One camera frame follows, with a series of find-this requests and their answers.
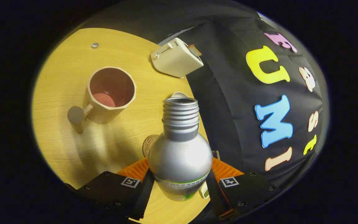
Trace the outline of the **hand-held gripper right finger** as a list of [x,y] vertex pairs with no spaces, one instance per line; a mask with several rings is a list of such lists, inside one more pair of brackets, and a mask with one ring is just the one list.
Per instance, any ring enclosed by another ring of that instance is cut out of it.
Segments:
[[220,219],[248,215],[273,200],[280,188],[240,157],[213,158],[206,180],[214,212]]

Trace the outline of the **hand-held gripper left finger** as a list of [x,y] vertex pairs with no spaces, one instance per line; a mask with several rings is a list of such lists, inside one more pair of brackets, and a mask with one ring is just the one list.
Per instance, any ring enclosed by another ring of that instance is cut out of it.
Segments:
[[78,189],[68,183],[66,186],[117,218],[140,220],[144,218],[154,181],[148,159],[143,158],[119,172],[105,171]]

